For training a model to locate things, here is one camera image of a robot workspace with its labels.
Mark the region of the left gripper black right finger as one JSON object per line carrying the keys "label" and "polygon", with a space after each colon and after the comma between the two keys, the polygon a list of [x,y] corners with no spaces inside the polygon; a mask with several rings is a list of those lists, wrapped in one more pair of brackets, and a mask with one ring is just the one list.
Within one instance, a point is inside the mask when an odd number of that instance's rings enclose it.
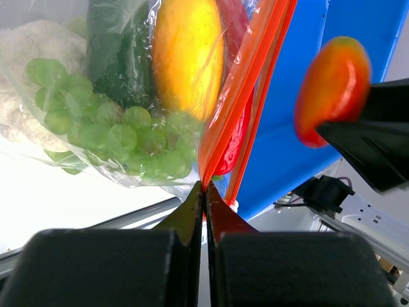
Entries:
{"label": "left gripper black right finger", "polygon": [[373,249],[343,232],[259,232],[209,183],[212,306],[393,306]]}

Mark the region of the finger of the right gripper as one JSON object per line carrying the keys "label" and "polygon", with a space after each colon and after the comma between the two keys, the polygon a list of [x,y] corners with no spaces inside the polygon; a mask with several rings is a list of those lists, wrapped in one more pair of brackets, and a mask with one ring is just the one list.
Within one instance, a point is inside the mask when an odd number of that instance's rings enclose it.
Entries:
{"label": "finger of the right gripper", "polygon": [[408,79],[372,85],[357,120],[317,132],[376,192],[408,189]]}

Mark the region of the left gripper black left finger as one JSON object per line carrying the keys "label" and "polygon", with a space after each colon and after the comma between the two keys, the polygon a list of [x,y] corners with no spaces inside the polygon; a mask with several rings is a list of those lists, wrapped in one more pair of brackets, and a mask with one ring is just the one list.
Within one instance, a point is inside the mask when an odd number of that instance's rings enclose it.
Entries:
{"label": "left gripper black left finger", "polygon": [[50,229],[22,250],[2,306],[196,306],[202,187],[149,230]]}

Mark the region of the red tomato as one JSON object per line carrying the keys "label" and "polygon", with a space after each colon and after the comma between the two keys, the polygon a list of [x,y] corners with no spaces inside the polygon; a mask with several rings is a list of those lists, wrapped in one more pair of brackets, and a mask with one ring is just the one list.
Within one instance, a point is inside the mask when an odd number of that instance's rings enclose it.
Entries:
{"label": "red tomato", "polygon": [[358,40],[337,36],[325,44],[298,92],[293,120],[298,140],[309,148],[324,147],[319,125],[356,120],[366,104],[371,75],[369,56]]}

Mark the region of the green grape bunch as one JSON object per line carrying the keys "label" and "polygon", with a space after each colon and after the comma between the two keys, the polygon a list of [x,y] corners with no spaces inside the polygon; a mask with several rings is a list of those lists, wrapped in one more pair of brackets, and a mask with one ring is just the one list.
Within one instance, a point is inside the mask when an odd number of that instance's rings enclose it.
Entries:
{"label": "green grape bunch", "polygon": [[124,109],[56,59],[32,59],[26,74],[39,87],[35,104],[46,129],[81,148],[89,162],[151,180],[191,173],[201,124],[189,114]]}

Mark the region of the clear zip bag orange zipper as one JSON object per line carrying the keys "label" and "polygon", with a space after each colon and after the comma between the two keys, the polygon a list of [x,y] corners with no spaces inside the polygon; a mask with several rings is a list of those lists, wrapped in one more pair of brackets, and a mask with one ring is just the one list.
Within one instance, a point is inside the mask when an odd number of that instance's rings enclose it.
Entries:
{"label": "clear zip bag orange zipper", "polygon": [[233,203],[295,1],[2,1],[1,152]]}

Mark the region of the yellow mango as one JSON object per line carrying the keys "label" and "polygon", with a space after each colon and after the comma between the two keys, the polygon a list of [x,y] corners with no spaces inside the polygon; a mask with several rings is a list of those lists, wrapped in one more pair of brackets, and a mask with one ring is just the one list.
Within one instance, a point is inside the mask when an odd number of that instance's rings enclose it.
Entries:
{"label": "yellow mango", "polygon": [[164,108],[198,120],[211,115],[224,73],[224,39],[215,1],[162,1],[152,42],[153,73]]}

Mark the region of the green cucumber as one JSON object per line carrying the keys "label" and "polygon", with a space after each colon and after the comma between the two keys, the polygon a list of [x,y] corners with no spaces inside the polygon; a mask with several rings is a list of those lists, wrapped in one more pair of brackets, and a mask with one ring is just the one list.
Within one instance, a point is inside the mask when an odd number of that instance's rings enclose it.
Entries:
{"label": "green cucumber", "polygon": [[124,109],[154,99],[147,1],[89,1],[86,75],[93,91]]}

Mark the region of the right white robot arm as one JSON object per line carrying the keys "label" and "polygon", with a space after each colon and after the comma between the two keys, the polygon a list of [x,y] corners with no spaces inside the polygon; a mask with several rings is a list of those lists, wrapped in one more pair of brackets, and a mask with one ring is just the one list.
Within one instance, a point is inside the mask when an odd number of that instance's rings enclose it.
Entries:
{"label": "right white robot arm", "polygon": [[[408,80],[373,84],[363,112],[353,121],[327,120],[317,129],[378,194],[408,189]],[[349,196],[340,220],[379,245],[408,258],[408,227]]]}

